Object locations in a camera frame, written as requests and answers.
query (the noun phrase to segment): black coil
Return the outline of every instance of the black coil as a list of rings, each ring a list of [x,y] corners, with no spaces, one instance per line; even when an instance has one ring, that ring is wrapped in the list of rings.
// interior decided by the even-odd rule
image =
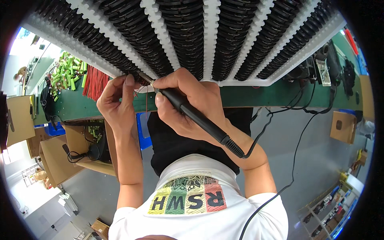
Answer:
[[[245,155],[243,150],[229,137],[228,141],[224,144],[224,146],[239,158],[243,158]]]
[[[203,0],[156,0],[181,67],[203,78]]]
[[[123,37],[141,55],[144,61],[159,76],[173,72],[167,55],[151,27],[148,15],[140,7],[141,0],[99,0],[99,9],[122,33]]]
[[[139,69],[135,64],[118,50],[109,38],[99,33],[94,24],[88,23],[88,19],[83,19],[82,14],[77,14],[77,8],[72,10],[70,4],[63,0],[42,0],[35,12],[55,27],[78,39],[125,74],[131,73],[136,80],[139,79]]]
[[[221,0],[212,79],[230,74],[243,46],[259,0]]]
[[[264,21],[265,25],[262,26],[252,49],[237,72],[236,79],[244,81],[249,78],[283,36],[302,5],[301,0],[274,1],[271,13],[267,15],[268,17]]]
[[[314,12],[304,22],[279,54],[257,75],[258,78],[267,79],[286,63],[296,52],[302,49],[309,40],[326,24],[326,21],[335,12],[334,6],[329,0],[318,3]]]

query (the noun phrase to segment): green workbench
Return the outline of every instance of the green workbench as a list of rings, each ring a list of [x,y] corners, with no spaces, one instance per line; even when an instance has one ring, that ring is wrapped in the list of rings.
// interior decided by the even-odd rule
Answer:
[[[352,56],[353,52],[346,39],[342,36],[335,36],[334,43],[343,50],[346,56]],[[304,94],[297,106],[305,106],[312,94],[313,85],[307,84],[304,88]],[[269,87],[253,88],[251,86],[227,86],[221,87],[221,97],[223,107],[257,107],[257,106],[285,106],[287,105],[300,90],[298,82],[277,81]],[[96,102],[92,99],[82,96],[83,89],[76,88],[75,91],[61,91],[60,97],[55,104],[55,114],[60,116],[63,121],[95,118],[101,116],[96,107]],[[358,76],[355,80],[353,92],[361,93],[360,79]],[[329,106],[329,87],[323,87],[316,84],[315,93],[309,107],[327,108]],[[134,98],[134,108],[136,112],[156,111],[154,103],[155,93],[139,93]],[[362,110],[362,97],[360,96],[359,104],[356,103],[356,94],[349,99],[344,93],[343,83],[338,86],[336,98],[334,100],[334,108]],[[34,120],[35,125],[46,123],[46,119],[41,108],[38,106],[38,115]]]

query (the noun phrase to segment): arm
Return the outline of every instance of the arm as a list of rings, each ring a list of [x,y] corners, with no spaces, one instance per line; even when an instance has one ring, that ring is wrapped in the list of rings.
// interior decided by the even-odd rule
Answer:
[[[154,87],[178,87],[185,93],[191,105],[224,130],[244,152],[248,152],[253,139],[234,127],[225,118],[220,88],[216,83],[198,82],[185,68],[179,68],[170,75],[157,79]],[[249,158],[239,159],[195,122],[180,114],[161,93],[156,94],[155,103],[160,119],[168,124],[178,135],[196,140],[204,140],[224,149],[232,161],[243,169],[245,175],[245,196],[247,198],[264,192],[276,193],[276,186],[269,168],[268,158],[260,145],[257,144],[255,146]]]
[[[132,104],[135,87],[139,86],[135,86],[132,75],[117,77],[108,82],[97,101],[97,107],[110,124],[116,142],[120,182],[118,208],[138,208],[143,203],[142,159],[131,134],[136,123]]]

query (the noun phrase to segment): epoxy floor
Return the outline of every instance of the epoxy floor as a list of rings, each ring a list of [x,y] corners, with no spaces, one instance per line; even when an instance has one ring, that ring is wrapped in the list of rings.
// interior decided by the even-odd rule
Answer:
[[[308,239],[308,234],[300,221],[298,210],[333,186],[339,179],[339,171],[346,171],[355,159],[356,151],[365,146],[366,138],[356,135],[353,145],[329,137],[333,110],[317,115],[308,125],[296,155],[294,177],[291,187],[282,194],[283,204],[288,214],[288,239]],[[268,118],[263,109],[251,124],[252,137],[262,130]],[[291,182],[293,155],[300,134],[311,118],[304,111],[287,111],[275,114],[271,124],[259,140],[267,153],[273,178],[278,191]],[[152,148],[142,151],[144,165],[144,199],[154,191],[158,177],[151,168]],[[244,175],[237,177],[244,192]],[[63,183],[79,208],[79,214],[72,221],[76,226],[87,230],[88,222],[100,217],[111,224],[116,210],[119,184],[116,178],[89,169]]]

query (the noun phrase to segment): worker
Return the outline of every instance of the worker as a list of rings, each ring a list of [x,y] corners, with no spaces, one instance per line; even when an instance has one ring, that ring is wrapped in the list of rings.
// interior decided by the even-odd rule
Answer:
[[[153,86],[179,88],[191,105],[243,151],[249,150],[252,108],[223,109],[216,83],[199,82],[180,68]],[[157,113],[150,114],[148,128],[151,165],[160,179],[155,189],[146,189],[154,192],[144,202],[141,152],[132,133],[133,92],[138,87],[132,75],[117,77],[97,101],[112,127],[118,159],[120,193],[109,239],[239,239],[252,213],[277,193],[264,150],[257,144],[249,158],[238,158],[157,93]],[[236,183],[239,168],[245,176],[245,196]],[[288,218],[278,196],[252,218],[244,239],[280,240],[287,235]]]
[[[26,67],[21,67],[21,68],[19,69],[19,71],[13,76],[13,79],[14,79],[15,81],[19,81],[19,82],[21,82],[22,79],[20,78],[20,75],[21,75],[21,76],[24,76],[25,71],[26,71]]]

